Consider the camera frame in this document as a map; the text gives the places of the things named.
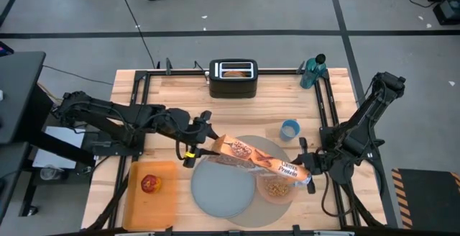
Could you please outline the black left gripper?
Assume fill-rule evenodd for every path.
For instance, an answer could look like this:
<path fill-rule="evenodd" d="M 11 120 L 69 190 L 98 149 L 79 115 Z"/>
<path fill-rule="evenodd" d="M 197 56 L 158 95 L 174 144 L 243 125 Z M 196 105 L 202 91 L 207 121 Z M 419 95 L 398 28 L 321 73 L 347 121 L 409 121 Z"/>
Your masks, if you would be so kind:
<path fill-rule="evenodd" d="M 185 154 L 183 156 L 183 166 L 186 168 L 193 168 L 196 164 L 196 160 L 205 155 L 217 155 L 216 152 L 206 150 L 199 147 L 199 144 L 203 144 L 206 138 L 209 137 L 213 140 L 219 139 L 219 136 L 213 130 L 212 125 L 208 123 L 211 118 L 210 111 L 204 111 L 199 117 L 193 120 L 193 123 L 189 126 L 191 131 L 185 133 L 184 139 Z"/>

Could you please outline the orange cereal box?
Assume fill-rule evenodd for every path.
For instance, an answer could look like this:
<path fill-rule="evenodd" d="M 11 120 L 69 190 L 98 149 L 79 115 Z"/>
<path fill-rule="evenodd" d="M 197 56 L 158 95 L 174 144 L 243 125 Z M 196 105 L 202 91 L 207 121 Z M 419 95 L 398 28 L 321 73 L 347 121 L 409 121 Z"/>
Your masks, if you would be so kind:
<path fill-rule="evenodd" d="M 312 179 L 312 173 L 305 167 L 275 158 L 257 147 L 228 135 L 217 139 L 212 144 L 211 150 L 219 155 L 251 164 L 255 168 L 261 168 L 274 176 L 283 177 L 288 183 L 307 185 Z"/>

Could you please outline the red yellow apple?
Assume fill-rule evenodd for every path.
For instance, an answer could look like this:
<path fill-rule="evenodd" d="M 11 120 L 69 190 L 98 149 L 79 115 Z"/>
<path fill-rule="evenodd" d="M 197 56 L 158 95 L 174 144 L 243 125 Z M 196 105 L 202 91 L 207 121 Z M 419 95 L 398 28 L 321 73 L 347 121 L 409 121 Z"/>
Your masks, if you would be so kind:
<path fill-rule="evenodd" d="M 161 186 L 162 179 L 152 174 L 147 174 L 141 181 L 141 190 L 147 194 L 158 192 Z"/>

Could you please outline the teal water bottle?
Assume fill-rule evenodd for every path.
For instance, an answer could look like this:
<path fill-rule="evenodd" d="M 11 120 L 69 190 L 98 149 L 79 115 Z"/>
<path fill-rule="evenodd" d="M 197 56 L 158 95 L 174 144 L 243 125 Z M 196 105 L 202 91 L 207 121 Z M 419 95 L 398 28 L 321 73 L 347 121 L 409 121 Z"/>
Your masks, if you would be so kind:
<path fill-rule="evenodd" d="M 300 80 L 300 86 L 303 89 L 309 89 L 326 72 L 326 56 L 318 54 L 316 57 L 308 59 L 303 66 L 304 68 L 301 68 L 303 75 Z"/>

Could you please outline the blue cup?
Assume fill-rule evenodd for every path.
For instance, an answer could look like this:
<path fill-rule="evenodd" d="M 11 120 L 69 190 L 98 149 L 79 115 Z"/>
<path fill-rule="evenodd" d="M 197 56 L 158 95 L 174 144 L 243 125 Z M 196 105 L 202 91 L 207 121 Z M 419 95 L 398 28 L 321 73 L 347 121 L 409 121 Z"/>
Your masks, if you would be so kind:
<path fill-rule="evenodd" d="M 300 125 L 294 119 L 285 120 L 280 128 L 280 139 L 289 141 L 297 137 L 300 133 Z"/>

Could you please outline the brown cereal pieces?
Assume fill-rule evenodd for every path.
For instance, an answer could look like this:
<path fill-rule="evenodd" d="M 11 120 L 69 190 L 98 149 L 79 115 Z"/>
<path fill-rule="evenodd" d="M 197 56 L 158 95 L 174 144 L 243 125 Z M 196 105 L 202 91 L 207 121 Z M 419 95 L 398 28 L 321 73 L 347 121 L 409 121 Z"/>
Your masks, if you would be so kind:
<path fill-rule="evenodd" d="M 274 181 L 267 182 L 264 189 L 271 197 L 282 197 L 290 192 L 290 187 L 287 184 Z"/>

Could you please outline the pink bowl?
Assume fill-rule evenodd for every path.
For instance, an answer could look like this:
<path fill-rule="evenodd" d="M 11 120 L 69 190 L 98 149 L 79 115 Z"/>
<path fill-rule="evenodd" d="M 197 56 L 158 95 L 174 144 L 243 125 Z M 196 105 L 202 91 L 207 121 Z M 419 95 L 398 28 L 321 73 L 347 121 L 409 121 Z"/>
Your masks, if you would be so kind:
<path fill-rule="evenodd" d="M 290 192 L 282 197 L 271 197 L 265 191 L 265 185 L 269 181 L 280 182 L 287 184 L 290 187 Z M 256 177 L 257 190 L 262 195 L 262 197 L 272 204 L 289 204 L 294 200 L 298 194 L 298 188 L 294 187 L 286 178 L 280 176 L 258 176 Z"/>

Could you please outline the grey-blue round plate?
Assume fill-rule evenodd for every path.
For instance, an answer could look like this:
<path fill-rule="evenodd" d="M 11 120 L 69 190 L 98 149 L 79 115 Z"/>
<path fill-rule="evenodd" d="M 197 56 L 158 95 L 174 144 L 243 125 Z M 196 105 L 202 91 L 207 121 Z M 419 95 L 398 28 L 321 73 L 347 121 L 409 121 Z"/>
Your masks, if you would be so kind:
<path fill-rule="evenodd" d="M 212 217 L 231 218 L 251 204 L 255 179 L 240 168 L 202 160 L 194 169 L 190 189 L 203 212 Z"/>

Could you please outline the black two-slot toaster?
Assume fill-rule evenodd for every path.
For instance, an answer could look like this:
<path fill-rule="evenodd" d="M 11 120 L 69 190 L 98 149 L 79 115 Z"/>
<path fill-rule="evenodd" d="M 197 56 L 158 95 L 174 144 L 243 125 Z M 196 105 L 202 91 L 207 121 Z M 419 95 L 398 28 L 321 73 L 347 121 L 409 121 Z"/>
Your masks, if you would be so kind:
<path fill-rule="evenodd" d="M 251 78 L 223 78 L 224 71 L 250 71 Z M 257 94 L 258 65 L 252 59 L 217 59 L 209 63 L 209 94 L 217 99 L 250 99 Z"/>

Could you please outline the grey round placemat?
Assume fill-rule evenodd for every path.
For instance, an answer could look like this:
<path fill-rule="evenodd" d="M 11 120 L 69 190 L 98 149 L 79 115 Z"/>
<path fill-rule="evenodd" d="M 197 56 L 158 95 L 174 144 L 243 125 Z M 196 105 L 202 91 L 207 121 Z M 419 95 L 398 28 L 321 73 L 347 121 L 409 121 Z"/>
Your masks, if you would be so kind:
<path fill-rule="evenodd" d="M 238 139 L 262 149 L 271 156 L 281 160 L 289 160 L 287 153 L 271 140 L 255 135 L 240 136 Z M 268 226 L 281 218 L 292 203 L 272 204 L 266 201 L 257 190 L 256 177 L 258 176 L 255 176 L 255 190 L 252 202 L 242 213 L 228 218 L 231 223 L 240 227 L 257 228 Z"/>

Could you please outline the black mat yellow hazard stripes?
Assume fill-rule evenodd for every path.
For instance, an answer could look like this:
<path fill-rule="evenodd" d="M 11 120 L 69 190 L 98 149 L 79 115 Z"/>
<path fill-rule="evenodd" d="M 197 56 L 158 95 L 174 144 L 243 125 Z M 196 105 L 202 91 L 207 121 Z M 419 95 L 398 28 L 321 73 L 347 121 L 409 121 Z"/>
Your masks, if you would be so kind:
<path fill-rule="evenodd" d="M 460 233 L 460 175 L 394 168 L 392 181 L 402 227 Z"/>

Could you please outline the white sheet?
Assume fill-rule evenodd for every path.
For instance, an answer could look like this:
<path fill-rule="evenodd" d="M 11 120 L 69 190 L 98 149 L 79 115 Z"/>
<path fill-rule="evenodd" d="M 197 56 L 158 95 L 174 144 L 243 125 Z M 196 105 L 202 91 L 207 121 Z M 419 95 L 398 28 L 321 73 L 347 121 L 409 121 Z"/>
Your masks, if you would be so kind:
<path fill-rule="evenodd" d="M 84 129 L 76 129 L 76 132 L 74 132 L 65 127 L 46 127 L 45 133 L 79 148 L 82 146 L 84 138 Z M 76 162 L 47 152 L 46 150 L 38 149 L 32 166 L 34 168 L 52 166 L 61 169 L 74 169 Z"/>

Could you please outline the black desk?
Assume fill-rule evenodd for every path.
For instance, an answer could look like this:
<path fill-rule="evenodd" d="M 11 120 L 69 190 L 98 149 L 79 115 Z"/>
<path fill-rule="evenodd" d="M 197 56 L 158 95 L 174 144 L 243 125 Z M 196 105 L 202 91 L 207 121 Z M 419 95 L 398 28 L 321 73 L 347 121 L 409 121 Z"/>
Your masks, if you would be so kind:
<path fill-rule="evenodd" d="M 19 132 L 45 57 L 44 52 L 0 57 L 0 224 L 29 155 L 29 143 Z"/>

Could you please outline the dark device colourful screen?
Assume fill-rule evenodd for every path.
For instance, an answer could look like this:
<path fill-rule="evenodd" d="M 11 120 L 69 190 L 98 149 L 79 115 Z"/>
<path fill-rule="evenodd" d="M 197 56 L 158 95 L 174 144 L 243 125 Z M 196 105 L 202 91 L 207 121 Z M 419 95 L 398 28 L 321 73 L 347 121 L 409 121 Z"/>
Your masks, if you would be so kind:
<path fill-rule="evenodd" d="M 14 50 L 11 49 L 8 45 L 0 41 L 0 57 L 14 54 Z"/>

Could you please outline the black aluminium table frame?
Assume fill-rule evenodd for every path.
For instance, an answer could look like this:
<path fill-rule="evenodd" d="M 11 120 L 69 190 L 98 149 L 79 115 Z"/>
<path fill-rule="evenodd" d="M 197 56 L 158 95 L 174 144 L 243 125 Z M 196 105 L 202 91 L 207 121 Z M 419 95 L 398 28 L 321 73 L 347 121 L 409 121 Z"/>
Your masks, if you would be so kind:
<path fill-rule="evenodd" d="M 214 99 L 209 96 L 208 86 L 201 71 L 198 74 L 179 75 L 171 71 L 171 76 L 163 76 L 165 71 L 151 70 L 158 76 L 150 76 L 147 102 L 164 104 L 190 112 L 193 117 L 202 111 L 212 112 L 211 124 L 218 135 L 233 137 L 256 135 L 276 142 L 290 159 L 300 153 L 298 139 L 283 142 L 280 126 L 286 119 L 297 119 L 300 123 L 300 136 L 306 137 L 308 149 L 314 151 L 320 145 L 319 127 L 322 125 L 314 88 L 304 90 L 299 86 L 301 75 L 295 69 L 266 69 L 270 74 L 259 75 L 257 95 L 252 99 Z M 109 101 L 129 104 L 136 70 L 117 70 Z M 329 76 L 336 110 L 340 121 L 345 121 L 356 111 L 353 89 L 346 68 L 330 68 Z M 193 201 L 190 192 L 190 179 L 193 171 L 184 168 L 176 158 L 174 141 L 158 134 L 147 135 L 144 155 L 139 161 L 174 161 L 178 166 L 178 208 L 172 232 L 204 231 L 241 231 L 250 230 L 293 230 L 300 225 L 301 230 L 335 230 L 340 228 L 337 218 L 328 217 L 321 209 L 321 196 L 324 191 L 325 177 L 315 176 L 316 193 L 299 191 L 287 212 L 273 222 L 260 228 L 242 227 L 227 219 L 215 218 L 202 212 Z M 114 194 L 116 175 L 119 169 L 119 157 L 110 157 L 101 164 L 92 177 L 82 228 L 93 224 L 102 213 Z M 375 219 L 389 224 L 385 217 L 379 195 L 378 182 L 373 167 L 363 162 L 356 167 L 353 186 L 356 194 Z"/>

